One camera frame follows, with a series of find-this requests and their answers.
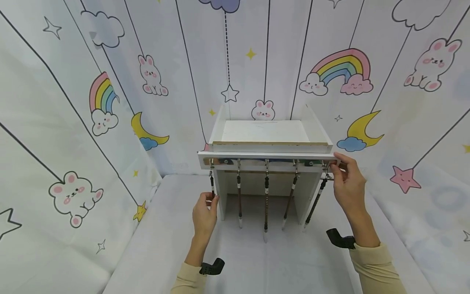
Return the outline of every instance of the hanging star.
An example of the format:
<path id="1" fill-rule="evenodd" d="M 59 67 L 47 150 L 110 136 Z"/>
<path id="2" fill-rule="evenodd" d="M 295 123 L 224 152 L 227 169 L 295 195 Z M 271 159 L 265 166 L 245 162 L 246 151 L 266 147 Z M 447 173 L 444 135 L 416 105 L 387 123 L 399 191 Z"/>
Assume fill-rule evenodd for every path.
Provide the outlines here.
<path id="1" fill-rule="evenodd" d="M 146 201 L 144 201 L 144 203 L 142 205 L 137 206 L 137 213 L 134 214 L 133 220 L 137 219 L 138 222 L 141 222 L 142 217 L 144 216 L 145 212 L 147 211 L 147 209 L 145 208 L 145 202 Z"/>
<path id="2" fill-rule="evenodd" d="M 232 86 L 229 84 L 227 90 L 221 92 L 223 96 L 225 96 L 225 102 L 229 102 L 230 100 L 236 102 L 236 95 L 240 91 L 233 90 Z"/>
<path id="3" fill-rule="evenodd" d="M 250 60 L 251 60 L 251 59 L 253 58 L 253 56 L 255 56 L 255 55 L 256 55 L 256 53 L 253 52 L 253 50 L 251 49 L 251 47 L 250 47 L 250 51 L 249 51 L 247 54 L 245 54 L 245 56 L 248 56 L 248 57 L 250 58 Z"/>
<path id="4" fill-rule="evenodd" d="M 390 181 L 395 184 L 398 184 L 403 193 L 408 193 L 408 190 L 410 188 L 421 189 L 421 185 L 413 179 L 414 169 L 410 168 L 406 170 L 401 170 L 398 167 L 393 166 L 393 170 L 395 171 L 395 175 L 390 179 Z"/>
<path id="5" fill-rule="evenodd" d="M 42 31 L 43 31 L 43 32 L 51 32 L 51 33 L 53 33 L 53 34 L 60 40 L 59 30 L 61 30 L 62 27 L 61 27 L 61 26 L 53 25 L 53 24 L 47 19 L 47 17 L 44 17 L 44 19 L 46 20 L 47 28 L 43 29 Z"/>
<path id="6" fill-rule="evenodd" d="M 95 254 L 98 254 L 98 252 L 100 252 L 101 250 L 106 249 L 106 248 L 104 248 L 104 242 L 105 241 L 106 241 L 106 239 L 103 240 L 103 243 L 98 243 L 98 251 Z"/>
<path id="7" fill-rule="evenodd" d="M 22 224 L 14 222 L 11 220 L 11 215 L 13 214 L 13 208 L 9 208 L 0 213 L 0 241 L 2 237 L 14 231 L 16 229 L 21 228 Z"/>

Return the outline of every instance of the black clip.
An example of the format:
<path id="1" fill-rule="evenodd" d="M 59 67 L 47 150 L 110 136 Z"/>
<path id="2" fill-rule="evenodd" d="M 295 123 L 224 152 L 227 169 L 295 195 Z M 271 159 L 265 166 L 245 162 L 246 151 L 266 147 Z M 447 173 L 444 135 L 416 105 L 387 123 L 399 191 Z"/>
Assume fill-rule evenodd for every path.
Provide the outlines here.
<path id="1" fill-rule="evenodd" d="M 222 272 L 224 265 L 225 265 L 225 261 L 223 261 L 220 258 L 216 258 L 213 265 L 203 262 L 199 273 L 201 275 L 216 276 Z"/>
<path id="2" fill-rule="evenodd" d="M 341 237 L 336 228 L 329 229 L 326 231 L 326 234 L 334 246 L 339 248 L 356 249 L 356 247 L 354 247 L 356 240 L 353 236 Z"/>

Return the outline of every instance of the yellow star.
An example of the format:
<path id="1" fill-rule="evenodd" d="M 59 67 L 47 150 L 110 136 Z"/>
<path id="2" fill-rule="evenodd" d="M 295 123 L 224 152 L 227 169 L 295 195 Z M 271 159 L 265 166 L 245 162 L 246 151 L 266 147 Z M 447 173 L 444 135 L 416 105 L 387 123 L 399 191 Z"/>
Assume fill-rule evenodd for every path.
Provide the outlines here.
<path id="1" fill-rule="evenodd" d="M 250 47 L 250 51 L 249 51 L 247 54 L 245 54 L 245 55 L 248 56 L 248 57 L 250 58 L 250 60 L 251 60 L 251 59 L 253 58 L 253 56 L 256 55 L 256 53 L 254 53 L 253 50 L 252 50 L 251 47 Z"/>
<path id="2" fill-rule="evenodd" d="M 137 206 L 137 213 L 134 214 L 134 218 L 132 220 L 137 219 L 138 222 L 141 222 L 142 217 L 144 216 L 145 212 L 147 211 L 147 209 L 145 208 L 145 202 L 146 201 L 144 201 L 144 203 L 142 205 Z"/>

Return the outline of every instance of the beige sleeve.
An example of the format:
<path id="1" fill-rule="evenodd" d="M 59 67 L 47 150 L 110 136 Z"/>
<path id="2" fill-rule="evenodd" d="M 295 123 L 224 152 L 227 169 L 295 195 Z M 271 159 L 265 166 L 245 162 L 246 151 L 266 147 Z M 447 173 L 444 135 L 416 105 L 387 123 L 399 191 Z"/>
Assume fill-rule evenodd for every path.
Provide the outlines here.
<path id="1" fill-rule="evenodd" d="M 350 249 L 349 255 L 364 294 L 406 294 L 384 243 L 375 248 L 354 246 L 356 249 Z"/>
<path id="2" fill-rule="evenodd" d="M 207 276 L 201 275 L 200 270 L 201 267 L 183 263 L 170 294 L 202 294 Z"/>

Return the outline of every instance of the bunny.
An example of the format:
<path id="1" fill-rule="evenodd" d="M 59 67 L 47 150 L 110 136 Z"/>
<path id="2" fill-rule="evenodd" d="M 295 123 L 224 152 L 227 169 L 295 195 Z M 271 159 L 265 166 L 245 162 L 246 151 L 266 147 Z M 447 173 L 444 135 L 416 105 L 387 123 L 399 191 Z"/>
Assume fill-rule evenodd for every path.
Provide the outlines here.
<path id="1" fill-rule="evenodd" d="M 89 180 L 68 172 L 63 182 L 54 183 L 49 188 L 49 194 L 54 198 L 55 209 L 63 215 L 70 215 L 70 225 L 78 228 L 88 211 L 102 198 L 103 189 L 92 191 Z"/>
<path id="2" fill-rule="evenodd" d="M 251 117 L 254 120 L 273 120 L 276 113 L 273 109 L 274 103 L 271 100 L 263 102 L 263 100 L 256 101 L 256 106 L 251 110 Z"/>
<path id="3" fill-rule="evenodd" d="M 145 58 L 139 55 L 139 63 L 141 64 L 141 75 L 147 82 L 142 86 L 145 93 L 153 95 L 168 95 L 168 89 L 162 86 L 162 78 L 158 69 L 155 67 L 153 58 L 147 55 Z"/>
<path id="4" fill-rule="evenodd" d="M 455 40 L 449 44 L 446 39 L 435 40 L 429 50 L 419 57 L 415 72 L 407 77 L 404 86 L 412 85 L 428 92 L 439 89 L 442 84 L 439 77 L 450 68 L 454 62 L 455 53 L 461 45 L 461 40 Z"/>

